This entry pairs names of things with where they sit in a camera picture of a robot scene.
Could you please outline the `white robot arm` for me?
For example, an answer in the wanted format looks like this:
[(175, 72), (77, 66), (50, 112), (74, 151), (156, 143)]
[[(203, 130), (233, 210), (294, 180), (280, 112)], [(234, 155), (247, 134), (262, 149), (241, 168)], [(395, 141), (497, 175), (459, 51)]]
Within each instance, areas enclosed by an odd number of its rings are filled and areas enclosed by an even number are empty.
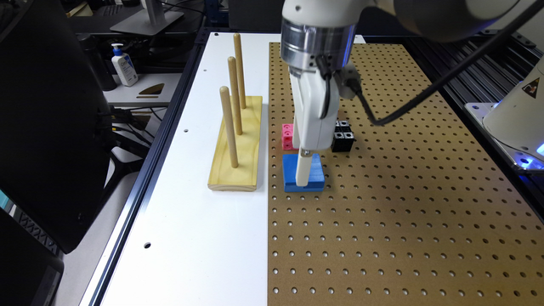
[(360, 98), (350, 62), (357, 34), (415, 34), (447, 43), (499, 20), (514, 1), (288, 0), (282, 9), (280, 56), (295, 106), (296, 184), (309, 182), (312, 155), (332, 144), (340, 99)]

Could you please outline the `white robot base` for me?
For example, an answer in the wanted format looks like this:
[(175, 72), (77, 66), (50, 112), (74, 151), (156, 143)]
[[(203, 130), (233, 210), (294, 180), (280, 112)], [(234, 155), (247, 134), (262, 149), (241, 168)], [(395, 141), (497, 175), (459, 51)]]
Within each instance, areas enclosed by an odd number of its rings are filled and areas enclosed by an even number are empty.
[(497, 103), (465, 109), (521, 173), (543, 174), (543, 61)]

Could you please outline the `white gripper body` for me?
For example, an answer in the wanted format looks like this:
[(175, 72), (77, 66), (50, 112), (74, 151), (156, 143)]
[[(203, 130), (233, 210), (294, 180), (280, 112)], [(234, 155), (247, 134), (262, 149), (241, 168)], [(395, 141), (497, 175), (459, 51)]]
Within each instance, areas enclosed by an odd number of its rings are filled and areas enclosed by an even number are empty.
[(301, 71), (289, 67), (294, 102), (292, 146), (302, 150), (324, 150), (331, 146), (340, 98), (352, 99), (355, 93), (345, 82), (360, 81), (360, 74), (353, 62), (337, 71), (330, 81), (330, 104), (324, 119), (320, 119), (325, 107), (326, 81), (315, 71)]

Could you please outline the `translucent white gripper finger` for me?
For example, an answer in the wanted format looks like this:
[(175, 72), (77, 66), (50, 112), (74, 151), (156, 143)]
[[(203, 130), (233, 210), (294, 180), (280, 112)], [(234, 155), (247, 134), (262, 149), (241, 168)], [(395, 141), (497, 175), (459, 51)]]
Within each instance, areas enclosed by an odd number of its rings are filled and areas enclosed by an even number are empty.
[(298, 151), (297, 168), (295, 174), (296, 185), (298, 187), (305, 187), (308, 185), (312, 160), (313, 153), (310, 150), (300, 149)]

